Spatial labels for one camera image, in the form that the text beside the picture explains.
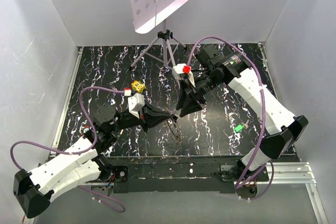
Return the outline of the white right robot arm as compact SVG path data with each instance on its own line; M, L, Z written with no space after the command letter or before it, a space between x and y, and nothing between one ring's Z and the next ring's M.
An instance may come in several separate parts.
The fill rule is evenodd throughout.
M251 180L257 169L271 159L277 159L297 141L308 125L308 119L295 116L287 110L270 91L259 83L259 78L250 62L240 53L226 56L210 45L196 54L204 72L197 78L190 66L184 63L173 67L172 74L180 83L177 110L180 116L198 112L206 104L205 95L220 84L237 92L258 115L267 136L259 148L253 148L237 164L237 173L242 180Z

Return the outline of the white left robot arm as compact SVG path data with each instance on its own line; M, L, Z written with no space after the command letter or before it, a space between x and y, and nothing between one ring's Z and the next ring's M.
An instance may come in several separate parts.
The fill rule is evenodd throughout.
M96 132L87 130L67 150L69 155L59 154L47 163L30 171L21 169L14 176L13 193L27 218L44 212L58 196L93 180L119 182L125 179L119 172L126 168L114 168L103 156L118 139L121 130L141 126L144 131L177 116L156 108L149 103L136 110L118 112L114 106L100 106L93 117Z

